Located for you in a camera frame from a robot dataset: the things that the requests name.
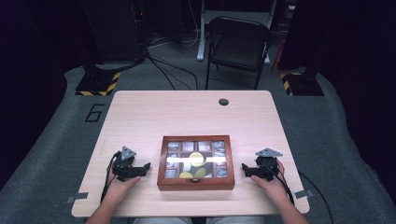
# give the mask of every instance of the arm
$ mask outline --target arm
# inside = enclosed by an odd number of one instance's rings
[[[277,161],[279,166],[280,173],[278,174],[280,179],[283,179],[285,168],[280,161]],[[264,179],[259,178],[256,175],[253,175],[251,179],[256,182],[262,189],[264,189],[265,194],[271,200],[271,202],[275,205],[277,210],[279,210],[280,215],[285,224],[289,223],[299,223],[305,224],[309,223],[308,220],[300,213],[299,210],[290,202],[288,194],[285,191],[282,183],[279,182],[278,179],[274,178],[272,181],[266,181]]]
[[[109,176],[109,181],[113,178],[114,175]],[[87,220],[86,223],[110,223],[111,217],[114,214],[114,211],[122,202],[123,198],[127,194],[128,190],[139,182],[140,176],[137,176],[133,179],[130,179],[126,182],[121,182],[117,178],[114,178],[113,181],[108,186],[107,194],[105,198],[102,200],[102,203],[99,207],[93,212],[91,217]]]

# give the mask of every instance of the black chair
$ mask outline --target black chair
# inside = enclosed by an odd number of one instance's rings
[[[206,84],[209,82],[210,64],[257,73],[254,90],[257,90],[262,67],[268,52],[271,33],[263,24],[228,17],[216,17],[208,24],[209,54]]]

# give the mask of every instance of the chair leg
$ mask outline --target chair leg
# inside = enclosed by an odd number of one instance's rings
[[[207,60],[205,90],[207,90],[207,87],[209,86],[209,72],[210,72],[210,61]]]
[[[259,82],[260,82],[260,77],[261,76],[262,76],[262,69],[257,73],[256,84],[254,85],[254,90],[257,90],[257,87],[259,86]]]

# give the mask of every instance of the table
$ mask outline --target table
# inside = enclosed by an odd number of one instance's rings
[[[205,55],[205,25],[208,24],[212,19],[218,16],[225,16],[231,18],[237,18],[247,21],[257,21],[263,23],[268,28],[271,26],[272,17],[274,15],[277,0],[272,1],[271,10],[269,12],[237,12],[237,11],[217,11],[217,10],[205,10],[205,0],[201,0],[201,34],[200,42],[197,53],[197,61],[202,61]],[[265,64],[270,64],[270,59],[267,56],[265,58]]]
[[[219,99],[228,105],[220,105]],[[164,136],[230,135],[233,190],[159,191],[157,175]],[[278,211],[262,189],[246,178],[241,163],[255,166],[255,153],[266,147],[283,153],[291,191],[303,189],[286,135],[269,91],[117,91],[92,153],[72,214],[89,217],[99,205],[111,157],[122,146],[134,150],[134,166],[151,162],[116,217],[217,217],[269,215]],[[307,213],[306,198],[295,200]]]

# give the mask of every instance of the chair backrest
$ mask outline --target chair backrest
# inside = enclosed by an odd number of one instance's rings
[[[268,27],[256,21],[244,21],[230,17],[216,17],[209,22],[210,34],[229,35],[267,42],[271,36]]]

